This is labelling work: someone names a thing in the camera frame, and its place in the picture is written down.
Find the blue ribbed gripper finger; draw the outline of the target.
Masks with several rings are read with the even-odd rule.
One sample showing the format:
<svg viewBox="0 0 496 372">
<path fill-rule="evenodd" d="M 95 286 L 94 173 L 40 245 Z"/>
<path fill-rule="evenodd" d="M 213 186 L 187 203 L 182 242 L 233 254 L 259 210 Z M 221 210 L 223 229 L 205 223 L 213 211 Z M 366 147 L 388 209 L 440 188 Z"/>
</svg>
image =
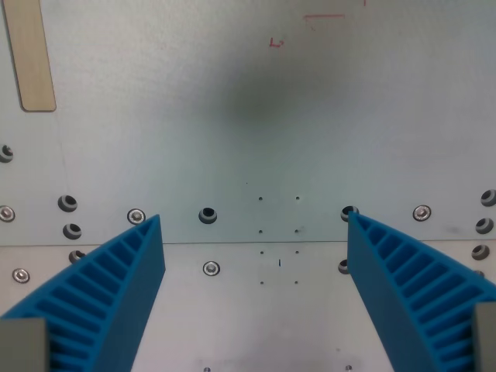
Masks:
<svg viewBox="0 0 496 372">
<path fill-rule="evenodd" d="M 63 269 L 2 318 L 46 321 L 51 371 L 130 371 L 165 271 L 155 215 Z"/>
<path fill-rule="evenodd" d="M 474 371 L 474 307 L 495 286 L 444 253 L 348 215 L 347 267 L 395 371 Z"/>
</svg>

